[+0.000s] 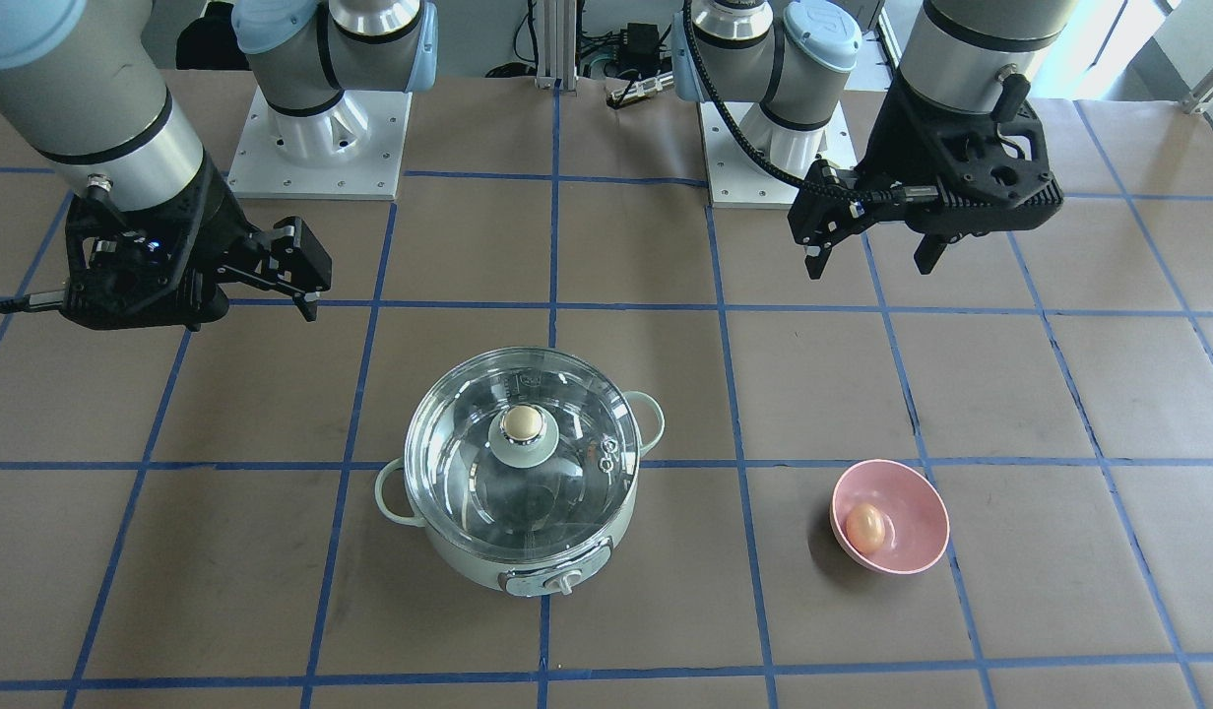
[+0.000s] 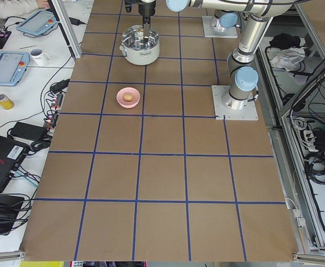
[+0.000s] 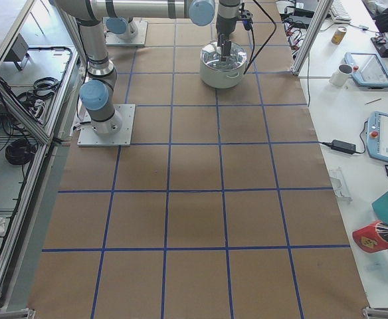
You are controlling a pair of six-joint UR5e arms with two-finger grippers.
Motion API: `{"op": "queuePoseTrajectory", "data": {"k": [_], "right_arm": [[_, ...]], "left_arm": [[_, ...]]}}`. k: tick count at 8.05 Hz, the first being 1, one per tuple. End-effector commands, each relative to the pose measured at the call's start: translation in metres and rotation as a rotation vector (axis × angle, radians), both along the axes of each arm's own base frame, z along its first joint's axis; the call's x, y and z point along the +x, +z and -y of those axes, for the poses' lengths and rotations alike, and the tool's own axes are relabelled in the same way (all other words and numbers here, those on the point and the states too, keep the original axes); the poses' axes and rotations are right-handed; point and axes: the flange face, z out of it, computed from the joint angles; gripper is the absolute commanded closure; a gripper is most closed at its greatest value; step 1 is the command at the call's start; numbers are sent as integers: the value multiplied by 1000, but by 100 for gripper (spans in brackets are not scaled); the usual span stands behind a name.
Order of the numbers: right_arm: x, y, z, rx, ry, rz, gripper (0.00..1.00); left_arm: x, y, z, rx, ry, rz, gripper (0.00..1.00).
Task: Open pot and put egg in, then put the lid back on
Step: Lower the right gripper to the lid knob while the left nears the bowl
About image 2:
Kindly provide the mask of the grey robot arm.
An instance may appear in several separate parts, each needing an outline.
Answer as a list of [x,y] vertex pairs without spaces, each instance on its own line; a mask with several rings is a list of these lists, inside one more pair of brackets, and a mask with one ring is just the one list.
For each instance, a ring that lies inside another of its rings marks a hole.
[[257,30],[264,32],[269,21],[284,13],[294,1],[166,1],[166,6],[173,12],[184,9],[205,8],[214,9],[214,18],[210,28],[214,32],[225,32],[237,25],[238,12],[249,13],[250,19],[245,33],[252,36]]
[[223,96],[224,104],[232,110],[242,110],[248,103],[250,93],[255,89],[259,76],[251,66],[255,52],[260,45],[272,19],[285,12],[293,1],[242,1],[250,15],[242,38],[228,58],[232,85]]

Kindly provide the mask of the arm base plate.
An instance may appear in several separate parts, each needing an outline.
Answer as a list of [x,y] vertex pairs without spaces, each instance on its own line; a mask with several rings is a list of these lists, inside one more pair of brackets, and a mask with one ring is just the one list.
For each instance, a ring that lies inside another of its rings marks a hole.
[[245,100],[235,100],[229,94],[230,86],[212,85],[215,118],[217,120],[257,121],[258,114],[252,93]]
[[204,37],[207,38],[238,38],[236,26],[223,27],[214,16],[202,16]]

